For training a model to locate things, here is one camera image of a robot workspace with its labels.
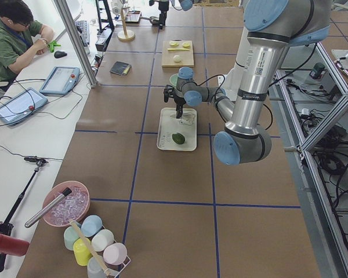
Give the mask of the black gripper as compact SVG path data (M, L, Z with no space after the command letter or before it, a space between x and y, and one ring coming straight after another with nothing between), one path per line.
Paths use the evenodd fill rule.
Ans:
M176 104L176 119L182 118L183 106L186 101L183 97L179 96L179 91L172 85L166 85L163 94L165 103L167 103L170 98L174 99Z

